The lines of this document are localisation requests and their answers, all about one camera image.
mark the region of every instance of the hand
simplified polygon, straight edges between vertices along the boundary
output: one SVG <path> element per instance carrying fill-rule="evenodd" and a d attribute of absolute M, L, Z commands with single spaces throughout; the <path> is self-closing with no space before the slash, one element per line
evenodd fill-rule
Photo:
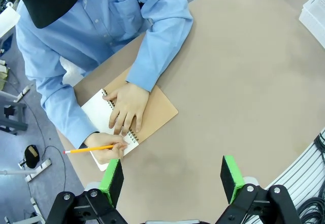
<path fill-rule="evenodd" d="M 117 98 L 109 122 L 109 128 L 112 129 L 115 125 L 114 134 L 120 134 L 122 129 L 122 135 L 125 136 L 134 117 L 137 118 L 136 132 L 140 131 L 142 115 L 149 99 L 148 91 L 135 84 L 127 83 L 103 98 L 106 101 Z"/>
<path fill-rule="evenodd" d="M 124 150 L 127 143 L 122 136 L 110 135 L 105 133 L 93 133 L 85 140 L 85 145 L 89 148 L 100 147 L 105 145 L 114 145 L 112 149 L 101 149 L 92 151 L 99 164 L 105 164 L 110 159 L 121 159 L 124 156 Z"/>

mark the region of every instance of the beige tabletop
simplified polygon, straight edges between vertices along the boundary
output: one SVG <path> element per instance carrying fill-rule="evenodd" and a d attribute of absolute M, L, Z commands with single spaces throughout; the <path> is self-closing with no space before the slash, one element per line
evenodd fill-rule
<path fill-rule="evenodd" d="M 214 222 L 227 206 L 224 154 L 267 186 L 325 126 L 325 52 L 298 21 L 306 1 L 190 3 L 193 28 L 157 83 L 179 114 L 122 162 L 129 223 Z M 132 64 L 141 40 L 75 86 L 80 105 Z M 83 185 L 101 180 L 90 154 L 70 160 Z"/>

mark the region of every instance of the blue gray floor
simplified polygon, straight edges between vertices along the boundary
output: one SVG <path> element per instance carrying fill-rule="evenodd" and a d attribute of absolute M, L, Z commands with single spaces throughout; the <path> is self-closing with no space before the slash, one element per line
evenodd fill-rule
<path fill-rule="evenodd" d="M 20 52 L 17 50 L 14 40 L 11 50 L 1 59 L 7 61 L 12 72 L 9 75 L 9 82 L 4 91 L 18 94 L 30 84 L 24 74 L 24 62 Z M 23 159 L 25 148 L 30 144 L 35 144 L 43 154 L 45 145 L 56 146 L 60 152 L 63 147 L 57 136 L 55 127 L 47 119 L 45 112 L 40 106 L 40 95 L 36 92 L 35 86 L 25 96 L 25 102 L 30 108 L 25 110 L 25 120 L 28 123 L 28 130 L 13 136 L 0 131 L 0 170 L 18 169 L 18 162 Z M 59 152 L 54 148 L 48 148 L 45 159 L 51 158 L 52 165 L 41 173 L 30 184 L 31 195 L 35 198 L 42 214 L 47 217 L 56 195 L 63 191 L 64 168 Z M 83 187 L 72 168 L 67 157 L 63 157 L 66 164 L 67 182 L 66 190 L 72 191 L 76 195 L 83 191 Z M 22 176 L 0 176 L 0 223 L 7 216 L 11 222 L 19 221 L 28 216 L 28 212 L 33 211 L 30 203 L 28 185 Z"/>

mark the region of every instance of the blue shirt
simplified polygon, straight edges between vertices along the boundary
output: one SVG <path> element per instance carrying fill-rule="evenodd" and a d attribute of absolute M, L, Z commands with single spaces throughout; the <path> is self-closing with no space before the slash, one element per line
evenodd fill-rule
<path fill-rule="evenodd" d="M 60 56 L 86 74 L 146 30 L 127 81 L 150 91 L 187 37 L 192 16 L 187 0 L 78 0 L 61 18 L 37 29 L 23 3 L 16 26 L 25 72 L 36 81 L 48 118 L 79 148 L 97 129 L 62 83 Z"/>

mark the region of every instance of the white basket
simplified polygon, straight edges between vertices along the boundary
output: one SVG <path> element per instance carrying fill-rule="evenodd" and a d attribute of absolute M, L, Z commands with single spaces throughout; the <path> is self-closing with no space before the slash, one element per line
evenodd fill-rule
<path fill-rule="evenodd" d="M 299 20 L 325 48 L 325 0 L 308 0 Z"/>

